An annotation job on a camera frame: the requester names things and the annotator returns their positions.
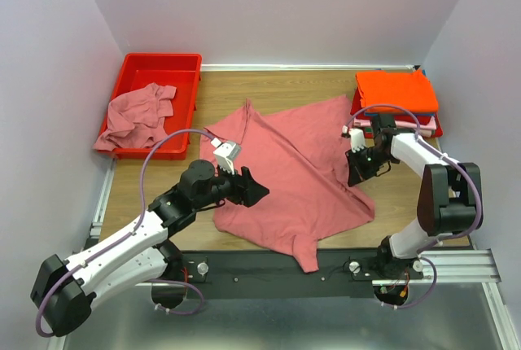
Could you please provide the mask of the salmon pink t-shirt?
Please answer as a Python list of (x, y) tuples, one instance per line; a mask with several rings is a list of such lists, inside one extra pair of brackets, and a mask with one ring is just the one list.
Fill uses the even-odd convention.
[(246, 166), (269, 194), (251, 208), (226, 204), (213, 213), (216, 228), (292, 256), (317, 271), (317, 243), (374, 220), (374, 201), (348, 186), (349, 140), (341, 128), (351, 103), (341, 95), (261, 115), (251, 102), (206, 130), (241, 146), (234, 164)]

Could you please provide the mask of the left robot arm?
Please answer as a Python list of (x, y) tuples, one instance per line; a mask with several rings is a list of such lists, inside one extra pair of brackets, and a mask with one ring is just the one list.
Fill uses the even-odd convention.
[(37, 306), (36, 332), (44, 338), (65, 336), (104, 300), (140, 282), (189, 289), (183, 255), (170, 237), (199, 212), (225, 202), (250, 208), (268, 194), (247, 167), (228, 173), (207, 160), (191, 162), (179, 182), (126, 227), (67, 259), (53, 255), (42, 262), (30, 293)]

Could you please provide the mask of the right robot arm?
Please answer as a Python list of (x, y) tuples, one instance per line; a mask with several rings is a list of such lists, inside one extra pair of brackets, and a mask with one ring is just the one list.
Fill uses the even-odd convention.
[(376, 256), (361, 264), (381, 278), (395, 279), (414, 265), (421, 252), (467, 236), (483, 221), (480, 169), (462, 163), (428, 144), (416, 129), (399, 128), (390, 114), (371, 120), (373, 145), (362, 129), (345, 126), (348, 186), (356, 186), (403, 163), (421, 178), (416, 217), (400, 232), (386, 237)]

